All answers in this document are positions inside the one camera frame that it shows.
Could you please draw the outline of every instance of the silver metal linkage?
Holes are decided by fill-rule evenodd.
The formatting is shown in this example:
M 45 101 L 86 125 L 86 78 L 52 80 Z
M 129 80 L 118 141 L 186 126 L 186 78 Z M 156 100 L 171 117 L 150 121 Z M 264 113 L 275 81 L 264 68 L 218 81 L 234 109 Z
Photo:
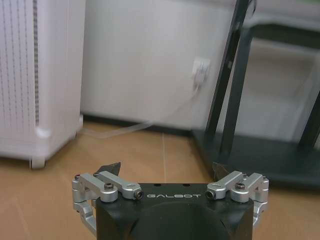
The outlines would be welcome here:
M 102 202 L 111 203 L 118 199 L 118 191 L 126 199 L 139 200 L 143 192 L 138 183 L 127 182 L 120 177 L 102 171 L 94 176 L 89 173 L 76 175 L 72 180 L 73 209 L 81 217 L 83 224 L 97 236 L 96 219 L 92 207 L 96 207 L 96 199 Z
M 269 180 L 259 173 L 246 174 L 233 171 L 217 182 L 207 185 L 206 196 L 211 200 L 223 199 L 226 192 L 230 191 L 231 199 L 238 203 L 246 203 L 253 200 L 253 226 L 260 220 L 260 214 L 267 209 Z

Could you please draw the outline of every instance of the black metal stand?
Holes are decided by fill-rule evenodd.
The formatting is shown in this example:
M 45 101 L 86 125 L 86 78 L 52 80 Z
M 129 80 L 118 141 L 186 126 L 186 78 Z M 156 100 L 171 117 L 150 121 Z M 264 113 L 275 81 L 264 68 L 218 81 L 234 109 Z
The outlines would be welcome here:
M 246 6 L 238 4 L 234 15 L 243 13 L 237 7 L 248 7 L 248 4 Z M 232 21 L 230 32 L 234 31 L 234 24 L 236 23 Z M 253 172 L 264 174 L 272 185 L 320 189 L 320 151 L 314 149 L 320 132 L 320 93 L 299 144 L 235 135 L 252 39 L 259 38 L 319 50 L 320 32 L 278 24 L 260 24 L 242 28 L 239 38 L 238 33 L 235 35 L 229 33 L 228 36 L 207 128 L 192 131 L 204 162 L 210 169 L 215 163 L 220 167 L 223 166 L 226 171 L 236 169 L 248 174 Z M 235 48 L 237 48 L 237 58 L 221 134 L 216 133 L 216 130 L 235 57 Z

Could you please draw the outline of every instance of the black stand base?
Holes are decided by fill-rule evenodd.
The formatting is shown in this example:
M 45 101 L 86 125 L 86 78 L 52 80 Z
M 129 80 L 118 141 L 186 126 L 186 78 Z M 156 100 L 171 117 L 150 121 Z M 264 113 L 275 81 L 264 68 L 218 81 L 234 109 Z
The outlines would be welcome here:
M 226 166 L 267 176 L 272 186 L 320 190 L 320 151 L 297 143 L 235 135 L 229 154 L 220 152 L 222 134 L 214 137 L 202 130 L 193 130 L 196 146 L 204 163 Z

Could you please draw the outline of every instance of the wall outlet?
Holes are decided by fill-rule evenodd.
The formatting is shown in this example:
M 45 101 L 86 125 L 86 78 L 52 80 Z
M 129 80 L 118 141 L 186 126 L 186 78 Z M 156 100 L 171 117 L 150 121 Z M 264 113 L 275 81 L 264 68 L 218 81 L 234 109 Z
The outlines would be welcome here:
M 193 62 L 192 79 L 193 88 L 197 90 L 207 80 L 209 75 L 210 59 L 196 57 Z

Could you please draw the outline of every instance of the white air purifier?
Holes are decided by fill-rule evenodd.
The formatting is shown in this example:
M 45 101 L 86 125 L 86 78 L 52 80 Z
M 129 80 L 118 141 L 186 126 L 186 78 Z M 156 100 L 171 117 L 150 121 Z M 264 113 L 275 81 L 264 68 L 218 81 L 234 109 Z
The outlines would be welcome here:
M 85 5 L 0 1 L 0 156 L 42 168 L 82 127 Z

